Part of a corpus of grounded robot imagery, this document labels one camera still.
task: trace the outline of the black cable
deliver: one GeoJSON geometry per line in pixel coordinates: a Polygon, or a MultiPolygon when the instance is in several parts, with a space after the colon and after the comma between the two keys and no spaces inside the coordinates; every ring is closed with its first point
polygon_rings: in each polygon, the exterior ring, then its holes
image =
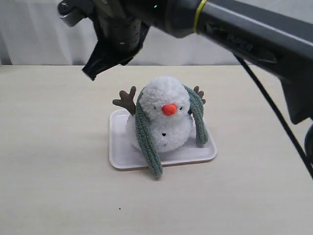
{"type": "Polygon", "coordinates": [[[276,106],[276,104],[274,103],[274,101],[272,100],[270,95],[267,93],[266,89],[264,88],[264,86],[262,85],[260,80],[253,73],[253,71],[250,69],[248,64],[242,58],[240,58],[240,57],[238,57],[236,55],[235,55],[235,57],[238,60],[238,62],[244,67],[244,69],[247,71],[247,73],[250,75],[250,77],[252,78],[254,83],[257,85],[257,87],[259,88],[260,92],[262,93],[262,95],[264,96],[266,101],[269,103],[270,107],[272,108],[272,110],[276,114],[277,118],[279,119],[280,123],[282,124],[283,128],[285,129],[288,137],[290,138],[291,142],[293,143],[295,149],[297,150],[297,152],[300,155],[304,165],[306,166],[310,176],[313,179],[313,167],[311,165],[311,162],[308,159],[308,157],[305,154],[305,152],[303,151],[303,149],[302,149],[301,145],[299,144],[298,140],[294,136],[292,130],[288,126],[288,124],[287,124],[286,120],[284,119],[282,113],[279,111],[278,107],[276,106]]]}

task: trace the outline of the white curtain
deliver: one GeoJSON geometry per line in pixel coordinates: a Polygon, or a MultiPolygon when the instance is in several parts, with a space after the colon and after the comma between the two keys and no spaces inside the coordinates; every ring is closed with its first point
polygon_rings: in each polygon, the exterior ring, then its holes
{"type": "MultiPolygon", "coordinates": [[[[0,0],[0,63],[81,65],[96,37],[89,20],[67,27],[57,16],[61,0],[0,0]]],[[[313,23],[313,0],[240,0],[313,23]]],[[[132,65],[227,65],[233,56],[198,36],[175,39],[152,29],[132,65]]]]}

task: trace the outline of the light wood surface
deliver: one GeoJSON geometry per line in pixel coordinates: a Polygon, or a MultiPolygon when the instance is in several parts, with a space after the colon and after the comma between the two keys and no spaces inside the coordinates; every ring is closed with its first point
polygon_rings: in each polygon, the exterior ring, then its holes
{"type": "MultiPolygon", "coordinates": [[[[288,113],[279,81],[254,68],[288,113]]],[[[310,125],[291,126],[301,144],[310,125]]],[[[238,66],[0,67],[1,235],[313,233],[313,182],[276,116],[238,66]],[[174,75],[205,91],[210,163],[120,172],[108,160],[120,90],[174,75]]]]}

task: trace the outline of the white tray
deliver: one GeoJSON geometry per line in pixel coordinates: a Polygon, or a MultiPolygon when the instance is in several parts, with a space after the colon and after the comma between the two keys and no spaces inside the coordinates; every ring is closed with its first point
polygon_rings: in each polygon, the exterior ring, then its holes
{"type": "MultiPolygon", "coordinates": [[[[117,170],[135,170],[147,168],[143,154],[129,143],[126,137],[125,125],[129,113],[127,110],[117,110],[110,115],[110,163],[117,170]]],[[[196,129],[192,130],[190,138],[182,147],[167,153],[160,153],[163,166],[205,163],[215,158],[217,148],[208,130],[209,141],[203,147],[196,144],[196,129]]]]}

